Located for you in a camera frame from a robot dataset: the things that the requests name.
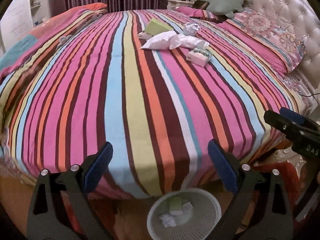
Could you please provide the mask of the green plush toy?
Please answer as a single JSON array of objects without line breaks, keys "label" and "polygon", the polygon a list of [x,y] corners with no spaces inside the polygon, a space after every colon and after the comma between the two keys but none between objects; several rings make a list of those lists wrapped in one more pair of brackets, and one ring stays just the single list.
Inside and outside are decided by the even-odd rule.
[{"label": "green plush toy", "polygon": [[234,18],[235,12],[243,12],[242,7],[245,0],[195,0],[195,1],[205,1],[209,5],[206,8],[209,12],[216,16],[226,16],[227,18]]}]

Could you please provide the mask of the green cube box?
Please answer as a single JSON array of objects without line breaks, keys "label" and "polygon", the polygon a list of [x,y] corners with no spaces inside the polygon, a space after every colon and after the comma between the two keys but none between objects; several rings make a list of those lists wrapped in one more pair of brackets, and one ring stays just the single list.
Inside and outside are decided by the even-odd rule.
[{"label": "green cube box", "polygon": [[182,198],[180,196],[174,196],[169,199],[170,212],[180,212],[183,210]]}]

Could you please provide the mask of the red fluffy rug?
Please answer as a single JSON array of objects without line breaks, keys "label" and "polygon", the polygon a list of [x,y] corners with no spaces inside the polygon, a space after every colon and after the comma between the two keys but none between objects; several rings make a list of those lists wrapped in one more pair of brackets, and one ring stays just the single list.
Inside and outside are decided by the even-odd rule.
[{"label": "red fluffy rug", "polygon": [[[299,177],[294,166],[285,161],[254,168],[257,171],[272,171],[273,168],[277,168],[280,171],[285,189],[288,193],[291,208],[293,208],[301,193]],[[220,179],[212,180],[206,184],[200,185],[198,188],[210,192],[217,198],[221,206],[222,215],[224,215],[233,195],[231,192],[226,191],[222,181]],[[62,196],[73,228],[77,232],[83,233],[80,224],[76,221],[76,216],[72,210],[67,194],[62,193]],[[246,229],[249,226],[249,223],[253,221],[253,211],[257,199],[258,193],[254,193],[253,200],[250,202],[248,210],[242,220],[241,227],[244,229]],[[98,194],[97,197],[89,198],[89,203],[114,239],[152,239],[148,233],[146,221],[148,212],[156,200],[158,200],[157,197],[148,199],[115,200],[101,198]]]}]

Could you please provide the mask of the white cosmetic box with text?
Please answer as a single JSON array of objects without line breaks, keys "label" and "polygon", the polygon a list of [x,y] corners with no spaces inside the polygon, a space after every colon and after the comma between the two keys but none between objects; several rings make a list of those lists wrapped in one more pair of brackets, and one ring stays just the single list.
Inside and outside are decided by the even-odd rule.
[{"label": "white cosmetic box with text", "polygon": [[165,228],[175,227],[177,225],[175,217],[169,212],[159,215],[159,219]]}]

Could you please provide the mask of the white shelf cabinet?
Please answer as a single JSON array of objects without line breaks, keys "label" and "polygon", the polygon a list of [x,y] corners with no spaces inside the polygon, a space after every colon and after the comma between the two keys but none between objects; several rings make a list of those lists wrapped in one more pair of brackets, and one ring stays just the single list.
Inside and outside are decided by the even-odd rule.
[{"label": "white shelf cabinet", "polygon": [[49,0],[13,0],[1,19],[1,55],[49,18]]}]

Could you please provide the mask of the white plastic mailer bag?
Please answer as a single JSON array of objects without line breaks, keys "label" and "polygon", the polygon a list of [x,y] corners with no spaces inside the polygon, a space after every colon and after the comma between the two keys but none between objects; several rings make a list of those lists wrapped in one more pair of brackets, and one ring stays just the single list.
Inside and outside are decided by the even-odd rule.
[{"label": "white plastic mailer bag", "polygon": [[140,49],[173,50],[178,47],[206,49],[209,47],[209,43],[194,36],[176,34],[174,31],[166,31],[148,39]]}]

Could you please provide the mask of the striped colourful bed sheet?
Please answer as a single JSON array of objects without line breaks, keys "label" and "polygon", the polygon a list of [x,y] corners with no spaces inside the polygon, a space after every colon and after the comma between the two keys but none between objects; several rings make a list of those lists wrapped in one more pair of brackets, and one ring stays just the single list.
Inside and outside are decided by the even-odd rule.
[{"label": "striped colourful bed sheet", "polygon": [[[209,43],[205,67],[191,49],[140,49],[155,18]],[[215,178],[208,142],[252,163],[282,136],[264,122],[281,107],[303,113],[293,71],[273,67],[213,22],[172,10],[86,12],[1,80],[1,168],[29,184],[114,149],[99,186],[113,198],[145,198]]]}]

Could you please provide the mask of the folded pink orange quilt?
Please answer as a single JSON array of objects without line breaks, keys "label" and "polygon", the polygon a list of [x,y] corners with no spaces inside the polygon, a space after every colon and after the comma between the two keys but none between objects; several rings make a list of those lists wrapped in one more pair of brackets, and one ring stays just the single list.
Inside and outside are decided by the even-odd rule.
[{"label": "folded pink orange quilt", "polygon": [[1,80],[4,80],[15,68],[24,64],[46,41],[75,23],[84,13],[98,12],[100,9],[106,11],[107,5],[99,2],[73,7],[38,25],[1,58]]}]

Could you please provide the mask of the floral pink pillow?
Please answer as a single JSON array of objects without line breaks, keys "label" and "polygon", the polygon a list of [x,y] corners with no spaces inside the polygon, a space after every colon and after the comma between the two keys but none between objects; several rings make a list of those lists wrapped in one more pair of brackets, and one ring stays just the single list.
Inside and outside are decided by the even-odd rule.
[{"label": "floral pink pillow", "polygon": [[231,19],[192,7],[180,7],[177,11],[214,22],[217,28],[245,43],[280,75],[295,70],[306,54],[306,47],[300,38],[251,8],[236,12]]}]

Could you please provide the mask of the white mesh waste basket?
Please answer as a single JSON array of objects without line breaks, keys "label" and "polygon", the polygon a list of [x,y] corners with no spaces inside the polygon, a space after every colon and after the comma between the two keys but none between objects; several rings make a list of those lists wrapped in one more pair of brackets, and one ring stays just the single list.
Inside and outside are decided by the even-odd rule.
[{"label": "white mesh waste basket", "polygon": [[[193,210],[189,213],[170,212],[169,199],[182,198],[182,205],[191,202]],[[176,226],[165,228],[159,219],[163,213],[175,217]],[[170,192],[159,198],[151,207],[146,221],[148,233],[152,239],[206,239],[222,217],[218,200],[202,189],[187,189]]]}]

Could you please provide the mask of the far white bedside table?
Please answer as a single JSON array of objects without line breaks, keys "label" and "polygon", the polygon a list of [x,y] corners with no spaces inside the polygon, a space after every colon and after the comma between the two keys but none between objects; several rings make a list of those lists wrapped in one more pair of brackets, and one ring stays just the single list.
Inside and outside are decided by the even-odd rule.
[{"label": "far white bedside table", "polygon": [[178,1],[178,0],[168,0],[167,9],[175,10],[179,7],[192,7],[193,2],[190,1]]}]

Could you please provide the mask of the small tissue pack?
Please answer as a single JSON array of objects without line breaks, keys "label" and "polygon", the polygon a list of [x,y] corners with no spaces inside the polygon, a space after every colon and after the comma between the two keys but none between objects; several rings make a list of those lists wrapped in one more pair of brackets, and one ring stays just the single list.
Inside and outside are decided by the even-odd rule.
[{"label": "small tissue pack", "polygon": [[186,56],[186,59],[188,61],[202,68],[207,65],[211,58],[212,54],[210,51],[200,48],[195,48],[189,51],[189,53]]}]

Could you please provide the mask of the small paper ball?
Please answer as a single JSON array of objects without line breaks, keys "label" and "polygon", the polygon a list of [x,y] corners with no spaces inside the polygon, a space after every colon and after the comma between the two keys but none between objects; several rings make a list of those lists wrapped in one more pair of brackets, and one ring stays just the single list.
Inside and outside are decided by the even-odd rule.
[{"label": "small paper ball", "polygon": [[188,36],[195,36],[201,27],[196,23],[187,22],[183,27],[183,34]]}]

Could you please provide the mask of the tufted cream headboard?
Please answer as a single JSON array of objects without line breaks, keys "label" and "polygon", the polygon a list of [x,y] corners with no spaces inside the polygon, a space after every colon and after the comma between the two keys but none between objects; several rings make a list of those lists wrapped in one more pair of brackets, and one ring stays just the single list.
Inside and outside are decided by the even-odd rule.
[{"label": "tufted cream headboard", "polygon": [[247,0],[247,5],[303,40],[307,54],[297,72],[319,92],[319,17],[307,0]]}]

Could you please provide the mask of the small white flat box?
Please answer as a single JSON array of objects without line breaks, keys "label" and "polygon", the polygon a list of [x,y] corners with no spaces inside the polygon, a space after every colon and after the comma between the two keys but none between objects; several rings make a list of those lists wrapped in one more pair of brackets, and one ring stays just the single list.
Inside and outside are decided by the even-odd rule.
[{"label": "small white flat box", "polygon": [[141,40],[149,40],[150,38],[152,38],[153,36],[144,32],[144,31],[141,31],[139,34],[138,34],[138,38],[141,39]]}]

